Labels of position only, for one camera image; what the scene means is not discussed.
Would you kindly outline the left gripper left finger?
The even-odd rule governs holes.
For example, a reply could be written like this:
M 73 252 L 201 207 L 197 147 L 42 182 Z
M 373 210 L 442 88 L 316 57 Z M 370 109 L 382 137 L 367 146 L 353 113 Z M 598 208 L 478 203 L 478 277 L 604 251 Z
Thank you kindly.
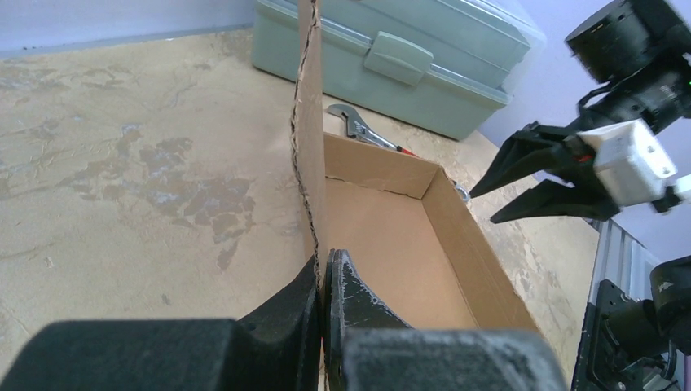
M 75 320 L 44 327 L 4 390 L 315 390 L 315 264 L 240 319 Z

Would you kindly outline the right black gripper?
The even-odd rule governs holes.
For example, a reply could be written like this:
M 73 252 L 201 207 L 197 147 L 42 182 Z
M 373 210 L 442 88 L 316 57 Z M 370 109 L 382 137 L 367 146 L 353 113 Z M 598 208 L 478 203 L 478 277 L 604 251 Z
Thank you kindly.
M 483 196 L 539 171 L 566 169 L 573 187 L 542 181 L 491 216 L 494 224 L 531 217 L 581 217 L 606 221 L 621 209 L 595 174 L 596 152 L 568 127 L 535 121 L 512 134 L 498 150 L 471 197 Z

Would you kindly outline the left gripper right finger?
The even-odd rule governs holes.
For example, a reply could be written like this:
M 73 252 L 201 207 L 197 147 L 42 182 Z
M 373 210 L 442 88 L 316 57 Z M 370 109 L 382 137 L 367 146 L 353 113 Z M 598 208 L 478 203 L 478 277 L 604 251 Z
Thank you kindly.
M 325 369 L 331 390 L 565 390 L 534 332 L 415 329 L 333 249 L 325 275 Z

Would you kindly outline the brown cardboard box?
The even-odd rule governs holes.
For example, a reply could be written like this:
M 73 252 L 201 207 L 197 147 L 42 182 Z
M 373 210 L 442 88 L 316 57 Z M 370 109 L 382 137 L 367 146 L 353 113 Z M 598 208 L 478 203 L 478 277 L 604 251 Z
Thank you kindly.
M 325 283 L 346 250 L 358 290 L 422 329 L 537 331 L 498 257 L 444 169 L 323 129 L 319 3 L 300 1 L 289 139 L 306 251 Z

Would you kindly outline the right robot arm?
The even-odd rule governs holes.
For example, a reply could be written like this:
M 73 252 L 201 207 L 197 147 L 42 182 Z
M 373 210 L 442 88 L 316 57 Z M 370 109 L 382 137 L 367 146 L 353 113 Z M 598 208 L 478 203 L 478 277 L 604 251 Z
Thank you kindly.
M 690 199 L 689 177 L 658 134 L 690 115 L 690 31 L 664 1 L 612 1 L 566 38 L 598 87 L 568 125 L 532 122 L 512 134 L 470 191 L 473 198 L 539 171 L 549 180 L 496 212 L 495 224 L 530 217 L 606 221 L 624 207 L 665 213 Z

